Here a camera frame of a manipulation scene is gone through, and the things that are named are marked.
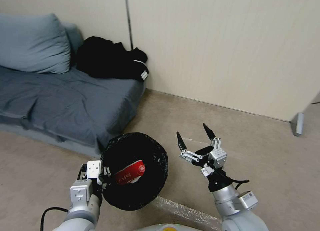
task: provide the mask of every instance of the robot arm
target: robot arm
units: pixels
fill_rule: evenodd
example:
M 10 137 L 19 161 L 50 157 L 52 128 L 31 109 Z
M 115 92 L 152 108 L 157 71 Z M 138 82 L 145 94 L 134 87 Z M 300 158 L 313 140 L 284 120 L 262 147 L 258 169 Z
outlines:
M 211 141 L 210 146 L 193 153 L 187 150 L 180 134 L 177 132 L 180 157 L 201 167 L 202 174 L 209 180 L 216 208 L 223 219 L 223 231 L 268 231 L 265 223 L 251 210 L 258 200 L 252 191 L 239 193 L 237 188 L 249 180 L 234 180 L 226 176 L 223 170 L 227 153 L 221 148 L 221 139 L 216 138 L 213 131 L 205 124 L 203 127 Z
M 70 188 L 71 206 L 64 222 L 54 231 L 94 231 L 102 202 L 102 161 L 89 161 L 83 165 Z

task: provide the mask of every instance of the sofa cushion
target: sofa cushion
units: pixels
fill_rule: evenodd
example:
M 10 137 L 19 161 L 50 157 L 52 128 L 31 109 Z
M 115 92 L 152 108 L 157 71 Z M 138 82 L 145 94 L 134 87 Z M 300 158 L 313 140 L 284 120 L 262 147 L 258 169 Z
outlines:
M 0 13 L 0 65 L 27 72 L 67 72 L 70 44 L 57 16 Z

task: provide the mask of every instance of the gray sofa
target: gray sofa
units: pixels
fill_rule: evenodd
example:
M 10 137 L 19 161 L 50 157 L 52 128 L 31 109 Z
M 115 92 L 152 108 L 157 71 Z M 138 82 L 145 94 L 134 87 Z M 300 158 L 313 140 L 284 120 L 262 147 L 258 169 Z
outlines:
M 98 157 L 136 115 L 145 86 L 77 70 L 83 39 L 74 24 L 63 26 L 72 49 L 70 71 L 40 74 L 0 66 L 0 130 Z

